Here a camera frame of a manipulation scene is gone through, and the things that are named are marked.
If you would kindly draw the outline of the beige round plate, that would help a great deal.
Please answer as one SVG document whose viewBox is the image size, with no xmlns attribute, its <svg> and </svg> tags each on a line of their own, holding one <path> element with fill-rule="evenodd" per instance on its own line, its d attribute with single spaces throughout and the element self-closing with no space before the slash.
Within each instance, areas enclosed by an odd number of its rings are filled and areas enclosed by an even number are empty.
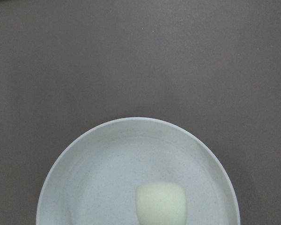
<svg viewBox="0 0 281 225">
<path fill-rule="evenodd" d="M 136 188 L 180 184 L 190 225 L 238 225 L 231 181 L 212 151 L 171 123 L 143 117 L 96 126 L 73 141 L 41 190 L 38 225 L 136 225 Z"/>
</svg>

